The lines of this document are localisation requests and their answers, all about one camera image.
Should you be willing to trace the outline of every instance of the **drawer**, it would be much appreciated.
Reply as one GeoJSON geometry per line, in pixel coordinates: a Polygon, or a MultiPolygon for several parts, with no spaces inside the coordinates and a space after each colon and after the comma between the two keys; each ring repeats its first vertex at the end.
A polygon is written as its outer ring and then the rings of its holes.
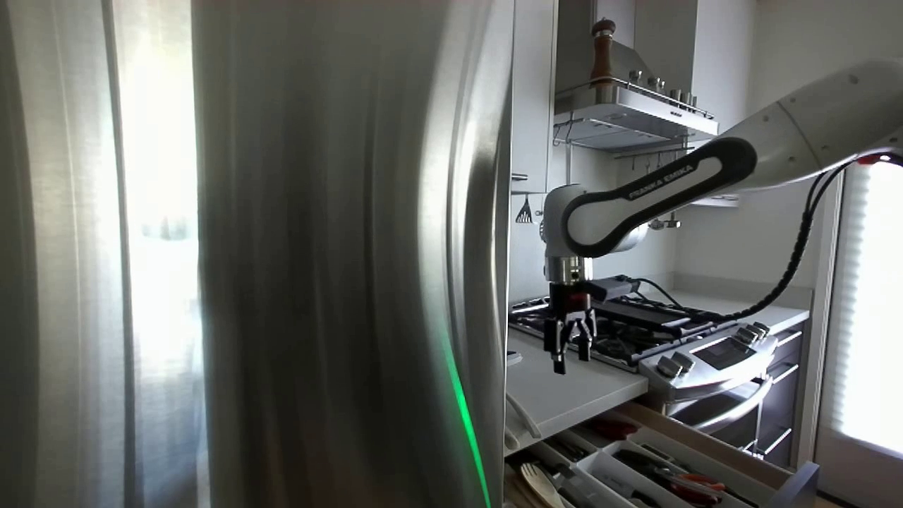
{"type": "Polygon", "coordinates": [[[682,499],[673,492],[663,489],[660,484],[653,484],[652,478],[638,472],[638,470],[648,467],[646,461],[658,464],[660,458],[634,440],[608,443],[608,446],[597,450],[594,454],[583,458],[580,464],[574,464],[574,470],[563,478],[563,489],[572,492],[566,485],[566,479],[583,478],[583,479],[594,484],[593,495],[607,492],[608,499],[607,502],[583,502],[586,499],[583,496],[583,499],[579,499],[579,506],[604,506],[604,508],[608,508],[608,506],[622,506],[622,508],[634,508],[634,506],[749,508],[749,502],[735,499],[731,492],[718,492],[718,495],[707,492],[710,485],[706,485],[706,484],[687,484],[687,485],[703,489],[707,495],[694,495],[694,496],[699,496],[694,502],[682,499]]]}
{"type": "Polygon", "coordinates": [[[672,419],[679,422],[682,427],[713,436],[742,422],[745,415],[755,413],[766,398],[766,393],[769,393],[766,382],[747,382],[732,389],[679,406],[677,413],[672,413],[672,419]]]}
{"type": "Polygon", "coordinates": [[[762,508],[804,508],[816,506],[817,467],[804,464],[797,472],[775,470],[738,450],[731,450],[707,436],[690,432],[660,413],[627,403],[607,413],[607,422],[631,424],[627,440],[669,458],[687,472],[723,479],[738,499],[762,508]]]}
{"type": "Polygon", "coordinates": [[[775,358],[775,361],[797,364],[797,358],[802,358],[802,344],[804,344],[802,329],[789,329],[789,331],[779,334],[775,341],[779,341],[779,344],[775,344],[775,351],[772,351],[772,358],[775,358]]]}
{"type": "Polygon", "coordinates": [[[797,413],[797,364],[779,364],[772,372],[772,388],[762,400],[762,436],[759,454],[766,464],[789,467],[796,446],[796,413],[797,413]]]}

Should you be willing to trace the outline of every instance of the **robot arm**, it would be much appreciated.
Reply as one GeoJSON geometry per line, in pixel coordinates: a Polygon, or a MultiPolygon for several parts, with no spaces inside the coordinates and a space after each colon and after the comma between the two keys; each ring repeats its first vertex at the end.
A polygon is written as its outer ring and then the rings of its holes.
{"type": "MultiPolygon", "coordinates": [[[[903,62],[881,59],[817,79],[699,149],[608,192],[552,190],[545,202],[545,273],[562,321],[590,309],[590,261],[631,249],[646,221],[713,192],[804,180],[850,161],[903,166],[903,62]]],[[[545,348],[563,369],[562,331],[545,348]]]]}

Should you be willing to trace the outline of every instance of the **white wall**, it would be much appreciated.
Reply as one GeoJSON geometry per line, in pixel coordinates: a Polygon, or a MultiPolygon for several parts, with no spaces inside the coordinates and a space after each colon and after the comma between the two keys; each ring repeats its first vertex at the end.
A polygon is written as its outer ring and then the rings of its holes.
{"type": "Polygon", "coordinates": [[[690,91],[728,131],[747,115],[755,0],[697,0],[690,91]]]}
{"type": "Polygon", "coordinates": [[[673,5],[634,0],[634,51],[672,87],[690,91],[697,0],[673,5]]]}
{"type": "Polygon", "coordinates": [[[594,0],[593,19],[611,19],[614,24],[614,39],[622,46],[631,46],[634,31],[634,0],[594,0]]]}
{"type": "MultiPolygon", "coordinates": [[[[749,111],[869,58],[903,58],[899,0],[759,0],[749,111]]],[[[796,237],[807,187],[742,199],[732,213],[686,213],[673,272],[738,282],[772,282],[796,237]]],[[[793,286],[816,286],[813,235],[793,286]]]]}

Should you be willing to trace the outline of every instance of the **kitchen appliance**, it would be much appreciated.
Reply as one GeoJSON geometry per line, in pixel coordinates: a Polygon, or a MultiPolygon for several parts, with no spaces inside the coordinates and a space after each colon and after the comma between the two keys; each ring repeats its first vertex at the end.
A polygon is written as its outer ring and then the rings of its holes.
{"type": "Polygon", "coordinates": [[[0,0],[3,506],[502,506],[511,34],[0,0]]]}
{"type": "MultiPolygon", "coordinates": [[[[762,430],[762,403],[769,393],[766,368],[782,337],[762,324],[718,321],[699,309],[677,309],[627,293],[593,302],[590,314],[563,334],[566,354],[604,361],[648,379],[648,403],[686,427],[754,453],[762,430]]],[[[545,299],[515,306],[511,329],[545,338],[557,321],[545,299]]]]}

